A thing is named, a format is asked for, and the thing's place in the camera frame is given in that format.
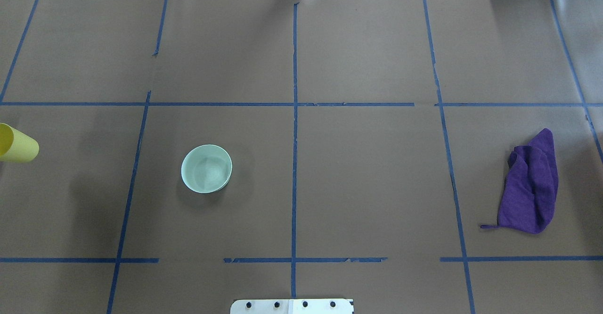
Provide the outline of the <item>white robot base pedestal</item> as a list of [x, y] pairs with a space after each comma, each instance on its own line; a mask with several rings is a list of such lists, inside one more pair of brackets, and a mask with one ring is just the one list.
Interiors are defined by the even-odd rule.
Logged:
[[353, 314], [352, 299], [240, 299], [234, 301], [231, 314]]

